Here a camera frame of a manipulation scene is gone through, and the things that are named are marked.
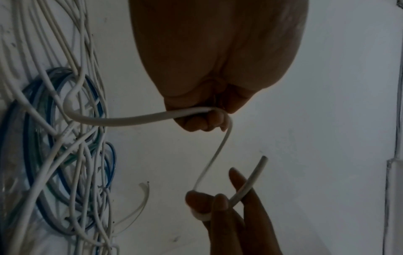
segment white cable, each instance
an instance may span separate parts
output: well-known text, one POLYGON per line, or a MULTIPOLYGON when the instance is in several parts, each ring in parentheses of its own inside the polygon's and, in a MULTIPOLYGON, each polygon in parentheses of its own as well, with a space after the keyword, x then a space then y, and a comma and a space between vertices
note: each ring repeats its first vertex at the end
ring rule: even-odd
MULTIPOLYGON (((232 130, 232 120, 228 116, 228 114, 219 108, 211 108, 211 107, 196 107, 182 110, 174 110, 168 112, 154 113, 144 116, 137 117, 129 117, 129 118, 109 118, 108 110, 107 110, 107 102, 106 102, 106 94, 105 88, 103 84, 102 75, 99 71, 99 65, 97 62, 97 56, 94 50, 94 43, 91 34, 91 28, 88 22, 89 10, 87 7, 87 3, 84 0, 74 0, 74 4, 78 8, 78 14, 75 12, 75 7, 72 6, 68 1, 65 0, 56 0, 56 2, 66 11, 66 13, 70 16, 73 23, 77 26, 80 32, 80 64, 77 62, 73 51, 69 47, 67 40, 60 29, 59 24, 57 23, 54 15, 51 12, 46 0, 36 0, 50 25, 53 34, 55 35, 57 41, 59 42, 62 51, 66 55, 66 58, 71 66, 73 73, 76 77, 75 85, 73 88, 67 93, 64 101, 62 102, 60 96, 55 91, 51 80, 46 72, 46 70, 41 66, 35 46, 32 43, 30 31, 28 27, 28 4, 30 0, 21 0, 21 20, 23 31, 26 37, 26 42, 28 45, 29 52, 34 60, 34 64, 43 80, 43 83, 54 99, 57 108, 59 109, 60 114, 65 118, 68 123, 68 127, 63 131, 62 134, 58 134, 54 127, 50 126, 41 115, 35 110, 35 108, 29 103, 25 95, 21 92, 18 87, 18 82, 13 78, 7 64, 5 61, 5 57, 3 55, 3 41, 0 43, 0 71, 4 75, 5 84, 12 92, 13 96, 20 103, 20 105, 27 111, 28 114, 32 116, 32 118, 37 122, 38 125, 42 126, 45 131, 51 134, 53 137, 57 137, 55 144, 53 145, 51 151, 49 152, 48 157, 43 162, 39 173, 36 176, 35 182, 32 185, 29 194, 24 203, 21 215, 18 219, 16 229, 14 231, 14 235, 11 239, 11 242, 8 247, 7 254, 8 255, 18 255, 23 244, 23 240, 26 234, 26 230, 29 224, 29 219, 32 214, 32 211, 35 207, 35 202, 40 195, 41 191, 44 189, 47 181, 52 177, 54 171, 57 167, 69 156, 70 153, 74 152, 77 155, 76 167, 73 175, 72 181, 72 189, 69 201, 69 212, 71 224, 74 227, 77 238, 79 239, 77 245, 77 254, 82 254, 82 248, 84 246, 84 242, 90 243, 94 246, 102 247, 102 253, 108 252, 108 254, 112 254, 112 249, 116 248, 119 254, 119 246, 112 243, 113 236, 121 233, 126 230, 128 227, 132 225, 132 223, 138 218, 139 214, 135 217, 135 219, 122 231, 115 234, 114 233, 114 224, 113 224, 113 209, 112 203, 110 200, 109 190, 105 188, 105 135, 107 132, 108 126, 134 126, 147 124, 157 121, 163 121, 168 119, 180 118, 191 116, 199 113, 207 113, 212 110, 219 111, 224 114, 224 116, 228 119, 229 127, 228 130, 218 147, 216 153, 213 155, 212 159, 209 161, 207 166, 204 168, 199 178, 197 179, 194 189, 197 189, 204 176, 210 169, 211 165, 214 163, 215 159, 219 155, 223 146, 225 145, 231 130, 232 130), (98 91, 98 99, 94 99, 91 91, 89 90, 86 78, 85 78, 85 70, 84 64, 85 60, 89 56, 89 60, 87 63, 89 64, 88 71, 92 72, 92 76, 94 79, 94 86, 98 91), (89 106, 84 105, 83 102, 83 91, 86 91, 86 96, 89 99, 89 106), (77 112, 73 109, 73 99, 76 99, 78 96, 79 99, 79 107, 80 111, 77 112), (102 108, 104 110, 103 116, 99 116, 97 105, 101 103, 102 108), (93 109, 95 116, 98 118, 84 116, 84 113, 87 110, 93 109), (74 131, 74 129, 80 125, 79 134, 74 131), (85 125, 90 125, 91 128, 89 131, 85 130, 85 125), (92 156, 89 150, 89 147, 86 143, 86 139, 94 134, 99 129, 100 140, 95 149, 95 154, 92 156), (59 149, 62 147, 63 143, 67 140, 68 135, 73 132, 77 137, 76 140, 67 146, 66 150, 57 157, 55 160, 55 156, 59 153, 59 149), (98 157, 101 155, 101 182, 102 185, 100 189, 96 183, 96 174, 98 170, 98 157), (82 209, 81 209, 81 223, 77 221, 75 217, 76 213, 76 192, 77 188, 80 186, 80 190, 83 190, 83 198, 82 198, 82 209), (93 217, 97 226, 97 232, 94 235, 94 238, 91 238, 86 233, 86 221, 87 221, 87 213, 89 208, 89 197, 92 193, 92 207, 93 207, 93 217), (103 222, 103 216, 106 212, 106 208, 108 207, 108 221, 107 223, 103 222), (104 242, 98 242, 97 238, 101 237, 101 240, 104 242)), ((252 188, 253 184, 259 177, 259 174, 263 170, 265 164, 267 162, 266 157, 262 157, 252 175, 249 177, 248 181, 242 186, 242 188, 230 199, 230 206, 235 206, 244 196, 245 194, 252 188)), ((149 188, 145 193, 144 204, 142 205, 141 211, 144 209, 149 197, 149 188)), ((193 215, 202 221, 208 221, 210 219, 210 214, 200 214, 192 211, 193 215)))

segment bundle of cables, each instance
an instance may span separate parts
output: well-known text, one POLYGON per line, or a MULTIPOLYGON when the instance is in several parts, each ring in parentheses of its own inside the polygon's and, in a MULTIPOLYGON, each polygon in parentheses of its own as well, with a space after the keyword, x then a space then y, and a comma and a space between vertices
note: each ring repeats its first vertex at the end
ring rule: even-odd
MULTIPOLYGON (((23 151, 26 176, 30 185, 28 194, 9 214, 8 222, 15 223, 13 223, 13 235, 6 247, 6 252, 8 255, 20 254, 30 217, 37 207, 44 220, 53 229, 64 235, 76 237, 75 254, 82 254, 86 243, 93 246, 96 254, 112 254, 114 249, 119 254, 119 246, 113 242, 113 237, 118 233, 114 231, 116 225, 110 198, 111 183, 116 168, 116 153, 114 147, 105 141, 107 127, 141 125, 207 113, 212 110, 224 113, 230 123, 228 131, 197 179, 194 185, 196 189, 226 143, 232 130, 232 121, 224 110, 209 107, 129 118, 109 118, 105 88, 88 22, 89 10, 86 1, 74 0, 71 4, 66 0, 55 0, 70 16, 80 32, 79 62, 69 47, 47 1, 35 1, 40 6, 70 67, 50 70, 43 68, 38 60, 36 46, 32 43, 32 29, 27 21, 31 0, 21 0, 20 17, 23 31, 39 77, 21 91, 19 82, 14 79, 6 64, 3 45, 0 42, 0 72, 16 100, 3 118, 0 127, 0 148, 5 149, 3 143, 9 126, 8 122, 11 121, 13 113, 19 106, 25 111, 23 151), (89 65, 89 75, 85 72, 86 63, 89 65), (58 118, 62 119, 65 125, 60 124, 58 118), (66 217, 60 219, 54 216, 48 202, 49 194, 68 207, 66 217), (90 229, 93 230, 93 236, 89 234, 90 229)), ((245 185, 230 199, 231 207, 235 206, 252 188, 266 162, 267 158, 263 156, 245 185)), ((149 187, 145 192, 142 209, 146 205, 148 196, 149 187)), ((208 221, 211 217, 208 213, 200 214, 195 211, 192 213, 202 221, 208 221)), ((117 223, 122 223, 128 218, 125 217, 117 223)))

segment white wall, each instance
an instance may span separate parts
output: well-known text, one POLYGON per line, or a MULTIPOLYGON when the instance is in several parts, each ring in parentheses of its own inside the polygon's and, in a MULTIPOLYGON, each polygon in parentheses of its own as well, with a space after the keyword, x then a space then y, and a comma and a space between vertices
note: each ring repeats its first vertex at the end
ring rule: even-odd
MULTIPOLYGON (((163 111, 136 51, 127 1, 90 3, 111 116, 163 111)), ((285 255, 382 252, 402 12, 394 0, 311 0, 289 72, 233 116, 233 134, 201 190, 231 195, 228 169, 249 175, 260 156, 268 156, 256 190, 285 255)), ((11 22, 4 13, 3 26, 11 22)), ((110 129, 118 153, 116 217, 141 202, 140 182, 151 187, 143 215, 117 239, 121 254, 208 254, 206 232, 184 196, 222 137, 220 131, 187 133, 173 121, 110 129)))

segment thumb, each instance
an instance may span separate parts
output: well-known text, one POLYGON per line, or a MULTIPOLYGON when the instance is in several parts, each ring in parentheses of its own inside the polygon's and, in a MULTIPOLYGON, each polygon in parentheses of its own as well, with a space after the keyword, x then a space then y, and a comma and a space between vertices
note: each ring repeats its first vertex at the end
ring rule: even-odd
POLYGON ((215 196, 211 211, 211 255, 242 255, 229 201, 223 194, 215 196))

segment hand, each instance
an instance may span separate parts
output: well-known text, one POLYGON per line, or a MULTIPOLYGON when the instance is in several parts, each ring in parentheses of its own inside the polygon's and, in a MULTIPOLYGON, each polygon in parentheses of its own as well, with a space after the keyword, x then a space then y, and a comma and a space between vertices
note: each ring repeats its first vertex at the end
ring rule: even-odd
MULTIPOLYGON (((229 176, 237 191, 246 182, 235 169, 229 176)), ((200 213, 212 213, 211 221, 203 222, 211 255, 282 255, 269 216, 253 189, 242 199, 244 219, 228 208, 228 199, 222 194, 213 197, 189 191, 186 202, 200 213)))
MULTIPOLYGON (((234 113, 276 83, 299 48, 308 0, 130 0, 137 49, 167 110, 234 113)), ((187 131, 228 128, 222 113, 175 120, 187 131)))

